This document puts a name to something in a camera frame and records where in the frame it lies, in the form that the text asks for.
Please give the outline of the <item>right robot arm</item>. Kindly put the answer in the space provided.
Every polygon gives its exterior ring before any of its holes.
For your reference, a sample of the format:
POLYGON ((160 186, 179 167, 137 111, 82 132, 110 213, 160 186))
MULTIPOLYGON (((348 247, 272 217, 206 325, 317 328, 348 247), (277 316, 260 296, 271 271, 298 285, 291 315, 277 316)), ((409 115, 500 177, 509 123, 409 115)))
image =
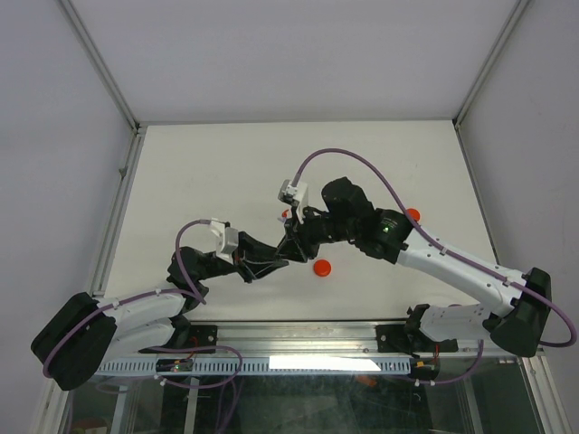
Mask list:
POLYGON ((535 356, 550 313, 548 273, 503 268, 446 247, 405 214, 375 208, 346 177, 328 183, 321 194, 324 212, 308 206, 306 184, 283 182, 279 198, 290 213, 278 246, 282 258, 306 262, 323 244, 347 242, 370 258, 421 271, 475 299, 469 306, 426 303, 409 309, 404 338, 413 349, 489 339, 513 355, 535 356))

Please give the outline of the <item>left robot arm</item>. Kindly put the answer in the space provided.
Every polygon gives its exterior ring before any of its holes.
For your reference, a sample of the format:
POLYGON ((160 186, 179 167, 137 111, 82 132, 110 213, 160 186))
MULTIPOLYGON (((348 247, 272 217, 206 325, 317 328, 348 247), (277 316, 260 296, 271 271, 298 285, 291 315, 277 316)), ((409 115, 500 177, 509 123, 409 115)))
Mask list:
POLYGON ((177 250, 167 269, 169 288, 125 298, 73 295, 31 343, 43 374, 62 390, 72 391, 102 364, 119 357, 152 347, 174 352, 185 348, 190 337, 185 314, 200 304, 195 293, 207 295, 207 279, 236 274, 251 283, 289 265, 276 248, 245 232, 240 236, 227 259, 214 251, 177 250))

